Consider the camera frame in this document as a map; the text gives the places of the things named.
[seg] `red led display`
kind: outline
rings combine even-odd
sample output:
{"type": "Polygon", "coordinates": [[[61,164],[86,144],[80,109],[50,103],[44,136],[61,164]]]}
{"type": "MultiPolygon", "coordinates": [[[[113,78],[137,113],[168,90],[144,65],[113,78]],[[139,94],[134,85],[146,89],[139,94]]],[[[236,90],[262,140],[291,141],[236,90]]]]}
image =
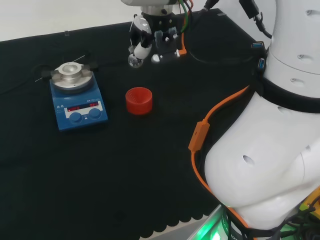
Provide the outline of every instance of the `red led display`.
{"type": "Polygon", "coordinates": [[[92,107],[96,107],[96,106],[99,106],[99,103],[97,101],[91,102],[91,103],[82,104],[82,105],[79,105],[79,106],[67,107],[66,109],[68,110],[68,112],[72,112],[72,111],[75,111],[75,110],[92,108],[92,107]]]}
{"type": "Polygon", "coordinates": [[[98,106],[99,104],[98,104],[98,102],[96,101],[96,102],[94,102],[94,103],[90,103],[89,105],[90,105],[90,108],[91,108],[91,107],[98,106]]]}

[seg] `black table surface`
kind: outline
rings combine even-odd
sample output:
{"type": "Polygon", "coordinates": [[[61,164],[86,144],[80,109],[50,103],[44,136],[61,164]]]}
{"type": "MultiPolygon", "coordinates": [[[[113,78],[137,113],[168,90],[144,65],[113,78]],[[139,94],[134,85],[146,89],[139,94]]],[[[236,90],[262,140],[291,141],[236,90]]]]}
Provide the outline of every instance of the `black table surface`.
{"type": "MultiPolygon", "coordinates": [[[[130,25],[0,42],[0,239],[138,240],[217,207],[193,172],[188,145],[196,123],[249,83],[252,64],[203,64],[187,55],[165,65],[147,59],[133,69],[130,25]],[[37,70],[85,50],[103,66],[96,78],[109,120],[59,132],[49,86],[35,82],[37,70]],[[127,113],[125,94],[133,87],[152,91],[151,114],[127,113]]],[[[187,40],[209,61],[245,58],[253,42],[218,9],[187,40]]],[[[217,113],[207,149],[246,104],[217,113]]]]}

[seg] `red cup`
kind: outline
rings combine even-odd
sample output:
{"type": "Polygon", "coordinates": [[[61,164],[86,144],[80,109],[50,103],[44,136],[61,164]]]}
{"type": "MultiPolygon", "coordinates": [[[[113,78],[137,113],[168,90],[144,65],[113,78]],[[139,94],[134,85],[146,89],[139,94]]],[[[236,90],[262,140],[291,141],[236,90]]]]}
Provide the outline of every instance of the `red cup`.
{"type": "Polygon", "coordinates": [[[152,110],[152,92],[145,87],[135,87],[125,94],[126,109],[134,115],[145,115],[152,110]]]}

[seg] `green cable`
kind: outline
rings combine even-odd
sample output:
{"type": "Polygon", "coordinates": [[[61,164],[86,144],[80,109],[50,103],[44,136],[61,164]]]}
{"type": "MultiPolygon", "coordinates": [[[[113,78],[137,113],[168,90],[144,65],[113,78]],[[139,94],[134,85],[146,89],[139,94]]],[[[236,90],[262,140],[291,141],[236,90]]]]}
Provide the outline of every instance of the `green cable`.
{"type": "Polygon", "coordinates": [[[189,16],[188,16],[188,11],[186,9],[186,6],[184,4],[184,1],[183,0],[179,0],[179,3],[181,4],[182,8],[183,8],[183,11],[184,11],[184,17],[185,17],[185,25],[183,26],[183,28],[181,29],[181,34],[185,32],[186,28],[188,27],[189,25],[189,16]]]}

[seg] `blue knob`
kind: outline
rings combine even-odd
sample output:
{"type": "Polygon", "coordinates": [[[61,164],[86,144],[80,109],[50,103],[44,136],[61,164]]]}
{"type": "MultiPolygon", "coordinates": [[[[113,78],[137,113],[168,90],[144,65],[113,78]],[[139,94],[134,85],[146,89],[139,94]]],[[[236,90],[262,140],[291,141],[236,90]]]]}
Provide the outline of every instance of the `blue knob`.
{"type": "Polygon", "coordinates": [[[92,108],[89,111],[89,116],[90,116],[90,118],[98,119],[101,116],[101,111],[99,109],[97,109],[97,108],[92,108]]]}
{"type": "Polygon", "coordinates": [[[70,121],[74,124],[78,124],[82,120],[82,115],[78,112],[74,112],[69,117],[70,121]]]}

